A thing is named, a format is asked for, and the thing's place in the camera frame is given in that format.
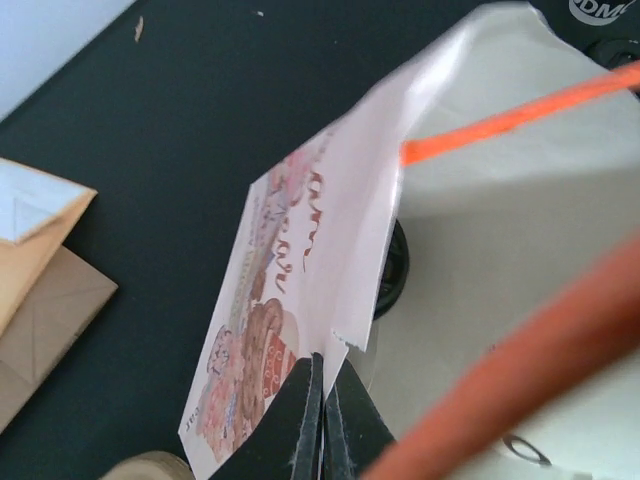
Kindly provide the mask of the black paper coffee cup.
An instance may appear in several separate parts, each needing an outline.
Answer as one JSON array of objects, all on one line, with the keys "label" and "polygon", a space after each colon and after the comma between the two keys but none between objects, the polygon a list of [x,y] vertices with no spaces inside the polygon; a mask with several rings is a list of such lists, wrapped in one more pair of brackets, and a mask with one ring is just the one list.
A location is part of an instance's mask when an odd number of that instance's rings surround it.
[{"label": "black paper coffee cup", "polygon": [[373,321],[385,315],[404,290],[410,267],[409,247],[404,229],[395,221],[381,275]]}]

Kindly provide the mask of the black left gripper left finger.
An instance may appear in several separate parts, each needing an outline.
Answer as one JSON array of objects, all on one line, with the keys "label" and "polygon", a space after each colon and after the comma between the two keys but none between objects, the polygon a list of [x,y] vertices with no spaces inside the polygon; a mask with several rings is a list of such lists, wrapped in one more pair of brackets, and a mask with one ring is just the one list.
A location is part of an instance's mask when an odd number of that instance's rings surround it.
[{"label": "black left gripper left finger", "polygon": [[257,428],[211,480],[320,477],[323,358],[298,360]]}]

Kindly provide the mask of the brown pulp cup carrier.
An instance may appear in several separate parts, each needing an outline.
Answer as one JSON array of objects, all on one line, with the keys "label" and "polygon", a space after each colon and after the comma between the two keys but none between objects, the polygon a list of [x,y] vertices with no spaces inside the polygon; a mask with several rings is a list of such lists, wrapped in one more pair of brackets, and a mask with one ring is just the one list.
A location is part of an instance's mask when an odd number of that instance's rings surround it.
[{"label": "brown pulp cup carrier", "polygon": [[150,451],[113,466],[100,480],[194,480],[188,464],[164,451]]}]

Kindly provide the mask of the printed white paper bag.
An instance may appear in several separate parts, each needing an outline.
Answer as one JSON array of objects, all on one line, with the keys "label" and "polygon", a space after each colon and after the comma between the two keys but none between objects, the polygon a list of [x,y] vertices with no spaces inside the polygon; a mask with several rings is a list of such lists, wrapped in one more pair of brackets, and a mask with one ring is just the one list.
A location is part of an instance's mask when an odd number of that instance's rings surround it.
[{"label": "printed white paper bag", "polygon": [[[210,478],[295,360],[333,386],[376,351],[372,394],[406,431],[463,372],[639,225],[639,103],[622,91],[424,161],[401,156],[602,68],[523,2],[477,8],[249,188],[179,436]],[[410,267],[373,315],[395,221]]]}]

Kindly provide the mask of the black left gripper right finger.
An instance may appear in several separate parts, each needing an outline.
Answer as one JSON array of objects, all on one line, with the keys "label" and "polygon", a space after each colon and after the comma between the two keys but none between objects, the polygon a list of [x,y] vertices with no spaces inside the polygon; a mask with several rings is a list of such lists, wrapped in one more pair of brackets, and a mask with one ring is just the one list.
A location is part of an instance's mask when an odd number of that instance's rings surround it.
[{"label": "black left gripper right finger", "polygon": [[324,478],[359,479],[395,441],[353,366],[343,366],[324,406]]}]

